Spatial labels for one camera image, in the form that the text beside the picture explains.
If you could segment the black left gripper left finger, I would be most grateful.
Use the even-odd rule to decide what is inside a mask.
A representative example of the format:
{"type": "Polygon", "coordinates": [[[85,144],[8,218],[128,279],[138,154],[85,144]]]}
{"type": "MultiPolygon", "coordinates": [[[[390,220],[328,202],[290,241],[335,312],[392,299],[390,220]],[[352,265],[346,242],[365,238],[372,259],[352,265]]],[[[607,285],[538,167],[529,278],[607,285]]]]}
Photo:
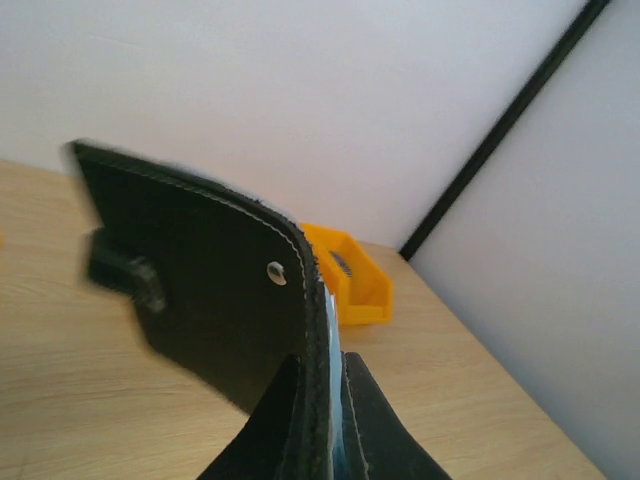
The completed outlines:
{"type": "Polygon", "coordinates": [[[236,437],[198,480],[277,479],[289,437],[300,361],[287,357],[236,437]]]}

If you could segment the black card holder wallet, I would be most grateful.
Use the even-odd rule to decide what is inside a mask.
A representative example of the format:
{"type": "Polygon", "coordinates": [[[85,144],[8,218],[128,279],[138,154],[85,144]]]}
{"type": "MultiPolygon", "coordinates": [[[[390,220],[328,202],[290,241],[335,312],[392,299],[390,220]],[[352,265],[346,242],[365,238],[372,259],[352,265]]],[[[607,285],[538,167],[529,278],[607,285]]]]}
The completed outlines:
{"type": "Polygon", "coordinates": [[[150,349],[248,418],[298,357],[277,479],[332,478],[327,292],[302,230],[220,182],[84,140],[64,149],[99,219],[88,279],[127,296],[150,349]]]}

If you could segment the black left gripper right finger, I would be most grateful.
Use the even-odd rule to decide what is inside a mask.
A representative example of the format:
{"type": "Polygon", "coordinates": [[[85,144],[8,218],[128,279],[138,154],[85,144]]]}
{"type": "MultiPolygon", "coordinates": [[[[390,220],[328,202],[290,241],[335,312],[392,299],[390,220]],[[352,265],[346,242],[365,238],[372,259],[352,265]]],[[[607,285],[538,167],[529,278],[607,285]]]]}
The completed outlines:
{"type": "Polygon", "coordinates": [[[342,460],[348,479],[447,479],[404,427],[361,356],[342,355],[342,460]]]}

